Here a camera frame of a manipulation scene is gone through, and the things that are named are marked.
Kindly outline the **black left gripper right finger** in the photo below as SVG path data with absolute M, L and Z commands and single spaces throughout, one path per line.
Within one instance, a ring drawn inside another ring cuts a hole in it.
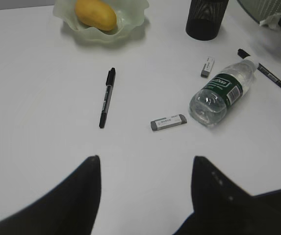
M 204 156 L 193 160 L 191 199 L 177 235 L 281 235 L 281 189 L 252 196 Z

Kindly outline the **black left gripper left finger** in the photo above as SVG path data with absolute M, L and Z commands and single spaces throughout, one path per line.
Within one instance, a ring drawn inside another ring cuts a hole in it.
M 0 235 L 90 235 L 101 200 L 101 161 L 86 158 L 66 179 L 0 221 Z

